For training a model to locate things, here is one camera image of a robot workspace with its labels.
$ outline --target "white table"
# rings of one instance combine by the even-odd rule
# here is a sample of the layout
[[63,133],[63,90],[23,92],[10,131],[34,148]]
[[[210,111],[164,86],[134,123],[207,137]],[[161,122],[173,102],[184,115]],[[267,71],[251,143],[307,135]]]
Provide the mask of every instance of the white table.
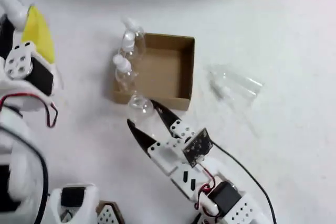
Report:
[[[246,164],[267,190],[278,223],[334,222],[336,0],[24,1],[46,15],[65,82],[55,129],[45,127],[43,111],[26,115],[40,137],[52,188],[94,182],[102,199],[118,203],[126,223],[187,224],[195,216],[193,204],[137,145],[125,107],[107,98],[111,56],[123,34],[120,17],[130,16],[151,33],[195,37],[192,102],[178,115],[196,129],[207,127]],[[246,111],[259,137],[227,120],[208,91],[208,58],[265,82]],[[269,214],[251,179],[217,156]]]

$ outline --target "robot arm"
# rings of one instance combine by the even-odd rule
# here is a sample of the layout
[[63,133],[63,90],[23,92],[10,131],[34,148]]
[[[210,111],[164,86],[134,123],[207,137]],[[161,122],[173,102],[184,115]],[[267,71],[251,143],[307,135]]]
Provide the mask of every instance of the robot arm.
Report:
[[158,142],[130,120],[128,126],[150,159],[195,204],[202,214],[200,221],[271,224],[252,196],[236,188],[229,169],[209,156],[213,141],[207,130],[193,130],[165,106],[152,102],[171,137],[166,142]]

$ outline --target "clear plastic bottle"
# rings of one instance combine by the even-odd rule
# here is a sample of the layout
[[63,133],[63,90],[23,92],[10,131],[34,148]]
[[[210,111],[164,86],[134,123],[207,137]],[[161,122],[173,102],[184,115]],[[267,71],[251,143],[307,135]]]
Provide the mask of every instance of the clear plastic bottle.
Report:
[[117,67],[115,75],[120,89],[132,94],[128,103],[128,116],[134,123],[141,123],[153,114],[153,104],[136,89],[136,74],[133,72],[129,60],[121,54],[117,54],[113,57],[113,62]]
[[119,88],[124,92],[135,91],[135,73],[132,70],[131,63],[122,55],[117,54],[113,57],[113,63],[117,67],[115,70],[116,80]]
[[132,67],[136,67],[141,60],[141,55],[138,48],[135,46],[135,34],[131,31],[126,31],[121,42],[120,53],[129,60]]
[[134,33],[135,46],[137,47],[138,55],[139,58],[141,59],[146,54],[145,32],[143,28],[133,19],[124,18],[123,23],[126,27],[126,33],[128,31]]

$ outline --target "black wire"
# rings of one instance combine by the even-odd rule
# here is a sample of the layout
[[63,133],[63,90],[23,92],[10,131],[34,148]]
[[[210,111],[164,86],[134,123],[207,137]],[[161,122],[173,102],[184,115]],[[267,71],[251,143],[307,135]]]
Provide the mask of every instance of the black wire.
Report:
[[260,190],[264,193],[269,208],[271,209],[271,214],[272,214],[272,219],[273,219],[273,224],[277,224],[277,220],[275,218],[275,213],[274,213],[274,209],[273,209],[273,205],[272,202],[270,200],[270,198],[268,197],[267,192],[265,191],[265,189],[262,187],[262,185],[258,182],[258,180],[248,171],[248,169],[245,168],[244,165],[242,165],[241,162],[239,162],[233,155],[231,155],[228,151],[224,150],[223,148],[221,148],[218,144],[216,144],[214,141],[210,140],[218,149],[220,149],[222,152],[224,152],[226,155],[228,155],[230,158],[232,158],[250,177],[251,179],[257,184],[257,186],[260,188]]
[[37,216],[34,222],[34,224],[40,224],[42,222],[42,217],[46,209],[47,200],[48,200],[49,176],[48,176],[48,168],[47,168],[46,161],[43,158],[41,152],[37,148],[32,146],[30,143],[28,143],[26,140],[24,140],[22,137],[20,137],[16,133],[12,132],[11,130],[1,125],[0,125],[0,131],[6,132],[8,135],[12,136],[13,138],[21,142],[23,145],[27,146],[38,157],[38,159],[41,162],[42,174],[43,174],[43,190],[42,190],[40,207],[38,209]]

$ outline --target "cardboard box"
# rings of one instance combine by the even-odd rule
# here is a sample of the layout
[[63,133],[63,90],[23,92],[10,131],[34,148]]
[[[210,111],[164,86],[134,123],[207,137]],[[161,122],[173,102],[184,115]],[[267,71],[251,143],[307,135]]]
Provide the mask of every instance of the cardboard box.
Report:
[[[170,109],[187,110],[193,89],[195,39],[146,34],[146,55],[137,66],[137,89]],[[127,104],[130,93],[120,91],[116,80],[113,100]]]

